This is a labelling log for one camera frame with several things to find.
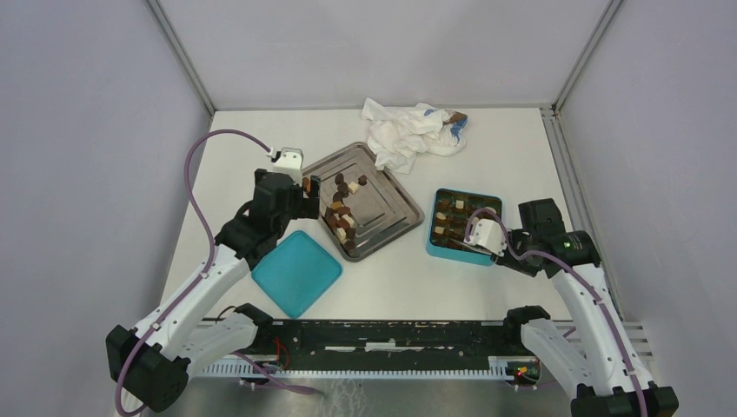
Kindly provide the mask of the teal chocolate box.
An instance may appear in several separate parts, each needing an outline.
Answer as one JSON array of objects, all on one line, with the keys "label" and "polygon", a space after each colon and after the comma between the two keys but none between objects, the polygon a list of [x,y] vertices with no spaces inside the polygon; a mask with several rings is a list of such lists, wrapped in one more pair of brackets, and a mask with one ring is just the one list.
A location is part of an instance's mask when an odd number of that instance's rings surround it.
[{"label": "teal chocolate box", "polygon": [[[456,200],[465,202],[464,209],[455,207]],[[502,213],[502,200],[494,195],[481,195],[453,189],[437,189],[432,202],[426,251],[433,257],[480,266],[491,266],[494,255],[474,251],[461,243],[469,217],[476,209],[489,207]]]}]

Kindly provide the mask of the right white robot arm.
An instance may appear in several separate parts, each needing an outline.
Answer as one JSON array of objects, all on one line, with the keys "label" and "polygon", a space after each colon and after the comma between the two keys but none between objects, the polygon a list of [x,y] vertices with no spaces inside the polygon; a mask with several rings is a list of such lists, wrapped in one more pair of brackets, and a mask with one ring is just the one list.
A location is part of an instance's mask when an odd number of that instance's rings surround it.
[{"label": "right white robot arm", "polygon": [[680,402],[660,386],[635,351],[618,317],[601,257],[587,232],[567,232],[551,199],[521,204],[522,227],[509,230],[493,215],[505,241],[498,262],[553,283],[574,323],[578,351],[540,306],[513,308],[504,318],[503,346],[533,353],[566,391],[573,416],[672,416]]}]

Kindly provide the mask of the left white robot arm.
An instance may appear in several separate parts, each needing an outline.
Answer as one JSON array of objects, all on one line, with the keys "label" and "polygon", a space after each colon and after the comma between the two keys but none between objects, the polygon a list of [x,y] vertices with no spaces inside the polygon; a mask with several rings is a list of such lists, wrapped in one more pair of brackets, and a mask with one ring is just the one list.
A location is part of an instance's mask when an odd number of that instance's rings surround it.
[{"label": "left white robot arm", "polygon": [[255,189],[217,235],[209,234],[207,257],[166,301],[131,328],[117,325],[105,338],[114,403],[119,416],[172,406],[190,377],[242,348],[266,352],[272,329],[245,314],[215,325],[201,336],[197,325],[215,303],[273,251],[293,220],[320,215],[321,181],[255,172]]}]

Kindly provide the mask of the teal box lid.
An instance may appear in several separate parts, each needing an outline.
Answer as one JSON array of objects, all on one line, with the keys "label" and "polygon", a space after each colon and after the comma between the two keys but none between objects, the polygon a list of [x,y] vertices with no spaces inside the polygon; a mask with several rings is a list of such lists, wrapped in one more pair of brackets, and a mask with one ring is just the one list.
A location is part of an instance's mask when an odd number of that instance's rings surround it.
[{"label": "teal box lid", "polygon": [[300,318],[342,275],[342,266],[307,233],[298,230],[262,258],[253,281],[290,319]]}]

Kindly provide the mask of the steel tray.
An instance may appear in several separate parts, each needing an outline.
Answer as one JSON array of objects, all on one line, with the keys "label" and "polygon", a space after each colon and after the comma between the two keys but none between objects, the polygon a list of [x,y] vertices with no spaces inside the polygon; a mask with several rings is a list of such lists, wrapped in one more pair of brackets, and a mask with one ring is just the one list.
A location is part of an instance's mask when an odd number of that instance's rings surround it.
[{"label": "steel tray", "polygon": [[[316,176],[321,181],[320,224],[347,261],[365,259],[424,221],[420,206],[391,172],[376,168],[375,159],[366,143],[354,142],[302,170],[304,176]],[[343,175],[347,183],[357,182],[361,176],[366,178],[364,185],[356,192],[349,191],[343,200],[355,226],[354,243],[348,246],[341,243],[325,218],[338,191],[338,175]]]}]

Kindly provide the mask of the white crumpled cloth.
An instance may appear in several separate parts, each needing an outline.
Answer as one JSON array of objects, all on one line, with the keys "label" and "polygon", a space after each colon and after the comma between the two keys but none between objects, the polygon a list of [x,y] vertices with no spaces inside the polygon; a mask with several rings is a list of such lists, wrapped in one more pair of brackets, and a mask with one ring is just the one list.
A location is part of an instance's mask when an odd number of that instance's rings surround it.
[{"label": "white crumpled cloth", "polygon": [[385,107],[368,98],[361,118],[369,121],[366,144],[375,154],[375,168],[408,174],[417,156],[450,157],[466,146],[464,113],[438,109],[426,103],[413,107]]}]

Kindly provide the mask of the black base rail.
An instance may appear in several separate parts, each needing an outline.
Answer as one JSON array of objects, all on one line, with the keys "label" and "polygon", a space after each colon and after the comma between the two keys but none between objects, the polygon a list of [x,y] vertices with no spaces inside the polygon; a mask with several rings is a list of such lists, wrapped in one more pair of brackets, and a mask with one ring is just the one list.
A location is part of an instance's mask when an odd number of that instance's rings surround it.
[{"label": "black base rail", "polygon": [[273,321],[243,353],[289,371],[482,371],[532,353],[500,321]]}]

